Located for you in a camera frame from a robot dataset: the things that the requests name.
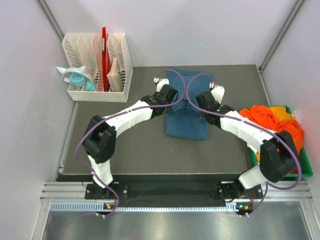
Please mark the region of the blue t shirt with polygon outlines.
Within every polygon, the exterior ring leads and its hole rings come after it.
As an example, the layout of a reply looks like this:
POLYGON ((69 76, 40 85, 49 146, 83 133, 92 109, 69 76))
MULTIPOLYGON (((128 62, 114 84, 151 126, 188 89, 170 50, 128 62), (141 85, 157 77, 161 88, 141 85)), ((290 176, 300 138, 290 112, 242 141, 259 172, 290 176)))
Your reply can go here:
MULTIPOLYGON (((169 71, 167 78, 169 84, 177 90, 177 96, 174 101, 178 100, 184 93, 184 85, 181 78, 184 78, 186 84, 200 74, 200 71, 188 71, 174 68, 174 72, 169 71)), ((212 74, 198 76, 191 83, 188 89, 190 100, 198 105, 196 96, 209 90, 212 74)), ((203 141, 208 139, 209 126, 205 119, 201 118, 201 111, 194 108, 188 101, 187 97, 172 106, 172 110, 165 115, 166 135, 169 137, 182 138, 203 141)))

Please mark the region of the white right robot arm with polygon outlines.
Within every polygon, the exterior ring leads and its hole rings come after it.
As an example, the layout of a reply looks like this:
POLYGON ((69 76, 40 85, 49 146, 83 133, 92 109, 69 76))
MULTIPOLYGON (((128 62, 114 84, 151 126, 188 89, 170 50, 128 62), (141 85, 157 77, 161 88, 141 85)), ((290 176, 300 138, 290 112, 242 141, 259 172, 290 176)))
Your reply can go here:
POLYGON ((300 165, 292 135, 275 132, 253 123, 228 105, 221 105, 225 89, 216 86, 198 94, 195 99, 210 124, 229 132, 260 154, 260 162, 242 173, 233 185, 233 192, 245 198, 252 188, 264 183, 277 183, 300 165))

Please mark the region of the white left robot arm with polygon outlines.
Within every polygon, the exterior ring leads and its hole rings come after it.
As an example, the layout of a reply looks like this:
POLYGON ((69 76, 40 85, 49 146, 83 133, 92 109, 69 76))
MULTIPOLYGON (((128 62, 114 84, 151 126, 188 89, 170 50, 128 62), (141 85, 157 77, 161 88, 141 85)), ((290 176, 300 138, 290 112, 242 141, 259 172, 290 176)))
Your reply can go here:
POLYGON ((167 108, 165 105, 178 96, 178 90, 169 85, 168 79, 160 79, 158 85, 153 95, 142 97, 131 107, 110 116, 96 115, 89 122, 86 132, 103 121, 82 144, 93 169, 96 192, 102 198, 109 198, 114 191, 111 157, 115 153, 117 137, 141 122, 161 116, 167 108))

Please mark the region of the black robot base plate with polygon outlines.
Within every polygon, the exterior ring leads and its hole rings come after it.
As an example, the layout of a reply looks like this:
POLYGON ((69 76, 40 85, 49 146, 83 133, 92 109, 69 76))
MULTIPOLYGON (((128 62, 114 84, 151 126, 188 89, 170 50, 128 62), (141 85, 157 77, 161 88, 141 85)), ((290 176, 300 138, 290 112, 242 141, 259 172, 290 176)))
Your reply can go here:
POLYGON ((260 185, 241 190, 237 173, 115 174, 111 189, 95 183, 86 187, 86 200, 115 200, 120 207, 222 207, 230 200, 251 203, 262 198, 260 185))

